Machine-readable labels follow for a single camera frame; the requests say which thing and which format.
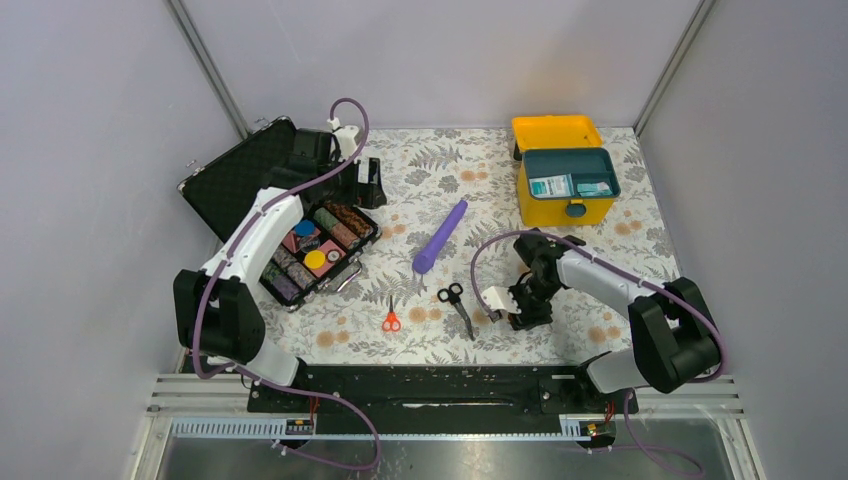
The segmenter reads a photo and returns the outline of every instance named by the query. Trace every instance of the black scissors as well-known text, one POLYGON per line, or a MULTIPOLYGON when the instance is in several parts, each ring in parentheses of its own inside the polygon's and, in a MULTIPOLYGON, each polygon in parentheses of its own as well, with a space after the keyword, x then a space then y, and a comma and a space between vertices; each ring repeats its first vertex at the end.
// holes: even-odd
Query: black scissors
POLYGON ((459 316, 465 320, 465 328, 468 330, 468 336, 471 337, 471 341, 473 342, 474 329, 471 327, 471 317, 468 316, 468 312, 465 311, 465 307, 462 306, 462 300, 459 298, 462 295, 462 285, 451 283, 448 288, 439 290, 437 295, 442 303, 450 302, 453 308, 459 312, 459 316))

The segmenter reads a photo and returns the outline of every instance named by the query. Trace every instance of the blue poker chip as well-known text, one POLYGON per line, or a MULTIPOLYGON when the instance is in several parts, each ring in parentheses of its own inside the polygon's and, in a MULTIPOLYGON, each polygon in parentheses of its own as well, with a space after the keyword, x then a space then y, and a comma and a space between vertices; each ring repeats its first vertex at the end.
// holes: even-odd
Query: blue poker chip
POLYGON ((315 231, 315 224, 310 222, 309 220, 304 220, 297 225, 294 226, 294 233, 298 237, 306 237, 312 235, 312 232, 315 231))

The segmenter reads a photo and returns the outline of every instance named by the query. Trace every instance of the scissors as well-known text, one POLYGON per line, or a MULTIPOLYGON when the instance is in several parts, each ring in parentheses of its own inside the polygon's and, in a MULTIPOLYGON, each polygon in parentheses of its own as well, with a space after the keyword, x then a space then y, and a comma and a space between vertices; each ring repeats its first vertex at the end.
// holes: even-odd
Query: scissors
POLYGON ((465 328, 468 330, 468 336, 471 337, 471 341, 473 342, 474 329, 471 327, 471 317, 468 316, 468 312, 465 311, 465 307, 462 306, 462 300, 459 298, 459 296, 462 295, 462 285, 458 283, 451 283, 448 288, 439 290, 437 295, 442 303, 450 302, 450 304, 453 305, 453 308, 459 312, 459 316, 465 320, 465 328))
POLYGON ((384 332, 398 332, 400 331, 400 320, 397 319, 397 315, 395 315, 395 304, 392 300, 392 296, 389 295, 389 314, 386 315, 386 319, 383 320, 383 331, 384 332))

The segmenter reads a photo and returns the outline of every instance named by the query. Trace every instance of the orange scissors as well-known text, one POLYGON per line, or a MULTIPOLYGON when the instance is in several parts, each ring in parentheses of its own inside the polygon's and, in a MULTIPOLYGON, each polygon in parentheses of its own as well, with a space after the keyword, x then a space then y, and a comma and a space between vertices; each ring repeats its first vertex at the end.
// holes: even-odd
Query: orange scissors
POLYGON ((384 332, 398 332, 398 331, 400 331, 400 320, 398 320, 397 315, 395 315, 395 304, 392 301, 391 295, 389 295, 389 314, 386 315, 386 319, 383 321, 383 331, 384 332))

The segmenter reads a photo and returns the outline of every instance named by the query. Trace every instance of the poker chip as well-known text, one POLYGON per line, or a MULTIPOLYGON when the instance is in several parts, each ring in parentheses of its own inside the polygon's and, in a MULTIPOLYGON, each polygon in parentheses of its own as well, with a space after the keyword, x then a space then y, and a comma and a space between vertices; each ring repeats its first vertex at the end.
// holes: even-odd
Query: poker chip
POLYGON ((302 252, 311 252, 321 246, 321 239, 318 237, 301 238, 298 245, 302 252))
POLYGON ((294 226, 294 233, 297 234, 298 237, 308 237, 309 235, 312 235, 312 232, 314 231, 315 224, 309 220, 304 220, 294 226))
POLYGON ((306 265, 307 268, 311 268, 315 270, 316 268, 321 268, 326 263, 327 257, 324 255, 324 252, 320 250, 313 250, 306 254, 306 257, 303 258, 303 264, 306 265))

